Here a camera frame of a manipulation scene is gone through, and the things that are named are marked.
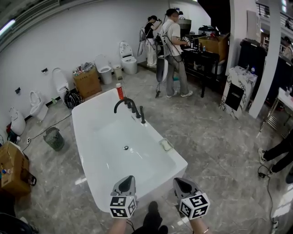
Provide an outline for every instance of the railing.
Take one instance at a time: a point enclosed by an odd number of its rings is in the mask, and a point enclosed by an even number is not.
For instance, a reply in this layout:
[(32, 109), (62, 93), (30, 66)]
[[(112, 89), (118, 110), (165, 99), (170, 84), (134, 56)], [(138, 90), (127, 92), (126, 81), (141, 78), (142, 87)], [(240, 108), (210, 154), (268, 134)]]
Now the railing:
[[(256, 8), (260, 16), (270, 18), (270, 8), (256, 2)], [(281, 12), (281, 25), (293, 31), (293, 19)]]

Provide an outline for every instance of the red bottle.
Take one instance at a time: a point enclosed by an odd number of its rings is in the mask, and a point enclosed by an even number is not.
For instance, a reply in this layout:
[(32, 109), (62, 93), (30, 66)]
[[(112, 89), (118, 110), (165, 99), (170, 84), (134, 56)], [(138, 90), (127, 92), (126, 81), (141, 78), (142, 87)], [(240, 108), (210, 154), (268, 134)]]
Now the red bottle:
[(122, 86), (121, 86), (120, 83), (117, 83), (117, 84), (116, 84), (116, 89), (117, 89), (117, 91), (118, 91), (119, 99), (120, 99), (120, 100), (124, 99), (123, 91), (122, 91)]

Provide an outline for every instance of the bathtub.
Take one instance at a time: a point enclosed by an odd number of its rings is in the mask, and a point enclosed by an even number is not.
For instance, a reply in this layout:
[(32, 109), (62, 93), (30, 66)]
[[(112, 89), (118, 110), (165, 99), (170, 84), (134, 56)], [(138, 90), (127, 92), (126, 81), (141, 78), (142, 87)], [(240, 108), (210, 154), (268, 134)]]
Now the bathtub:
[(122, 178), (135, 177), (141, 208), (170, 191), (173, 178), (182, 177), (187, 167), (175, 149), (166, 152), (161, 147), (162, 136), (147, 120), (141, 124), (127, 105), (121, 103), (114, 114), (118, 101), (112, 89), (72, 111), (82, 167), (95, 203), (104, 212), (110, 212), (110, 193)]

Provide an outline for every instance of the black pants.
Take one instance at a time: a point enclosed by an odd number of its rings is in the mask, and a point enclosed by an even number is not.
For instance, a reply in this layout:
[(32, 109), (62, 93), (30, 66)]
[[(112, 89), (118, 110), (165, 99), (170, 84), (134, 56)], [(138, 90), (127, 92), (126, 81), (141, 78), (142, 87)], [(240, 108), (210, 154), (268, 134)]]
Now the black pants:
[(288, 154), (272, 167), (272, 172), (279, 172), (293, 161), (293, 131), (279, 145), (266, 151), (264, 159), (270, 161), (286, 152)]
[(161, 226), (162, 220), (158, 211), (149, 212), (143, 220), (142, 227), (135, 230), (133, 234), (159, 234), (159, 227)]

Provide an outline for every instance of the black table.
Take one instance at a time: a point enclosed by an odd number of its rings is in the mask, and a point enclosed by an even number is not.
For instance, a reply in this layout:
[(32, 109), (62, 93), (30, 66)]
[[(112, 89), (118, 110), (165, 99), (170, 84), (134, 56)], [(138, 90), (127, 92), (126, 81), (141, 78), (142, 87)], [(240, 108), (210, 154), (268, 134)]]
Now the black table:
[[(198, 52), (193, 49), (184, 49), (183, 55), (185, 71), (186, 73), (201, 78), (202, 89), (201, 97), (204, 97), (206, 83), (209, 80), (212, 84), (212, 90), (214, 91), (216, 80), (217, 80), (217, 70), (220, 56), (217, 53), (211, 53), (208, 51)], [(204, 66), (203, 70), (195, 70), (194, 62), (199, 65)], [(215, 74), (212, 73), (212, 67), (215, 65)]]

